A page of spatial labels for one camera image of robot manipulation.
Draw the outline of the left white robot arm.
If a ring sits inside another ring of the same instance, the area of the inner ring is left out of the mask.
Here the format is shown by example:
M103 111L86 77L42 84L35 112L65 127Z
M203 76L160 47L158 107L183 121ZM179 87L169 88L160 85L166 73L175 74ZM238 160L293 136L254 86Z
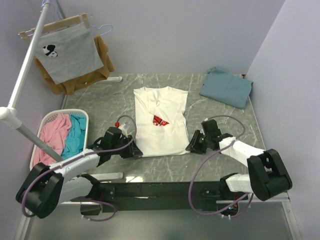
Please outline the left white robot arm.
M31 211L30 217L40 219L63 202L77 198L101 201L104 197L101 183L86 171L104 164L113 155L128 159L141 157L143 152L136 145L134 136L123 134L118 127L109 127L103 137L83 152L52 165L36 164L15 199L23 211Z

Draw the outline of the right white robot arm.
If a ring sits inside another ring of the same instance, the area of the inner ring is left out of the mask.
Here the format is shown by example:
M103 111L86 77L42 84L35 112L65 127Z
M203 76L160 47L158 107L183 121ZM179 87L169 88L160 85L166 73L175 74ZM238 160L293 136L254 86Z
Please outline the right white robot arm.
M276 150L256 148L229 133L222 134L214 119L203 121L201 126L202 130L194 132L186 151L205 154L209 148L237 160L248 169L248 174L231 173L220 179L218 192L222 198L230 200L242 192L266 201L293 187L291 177Z

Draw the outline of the white coca-cola t-shirt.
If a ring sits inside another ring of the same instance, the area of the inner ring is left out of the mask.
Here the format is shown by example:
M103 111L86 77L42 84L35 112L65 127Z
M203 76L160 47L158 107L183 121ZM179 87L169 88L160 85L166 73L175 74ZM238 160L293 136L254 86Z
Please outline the white coca-cola t-shirt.
M179 156L188 154L187 121L184 117L188 92L166 86L141 87L133 90L135 142L143 157Z

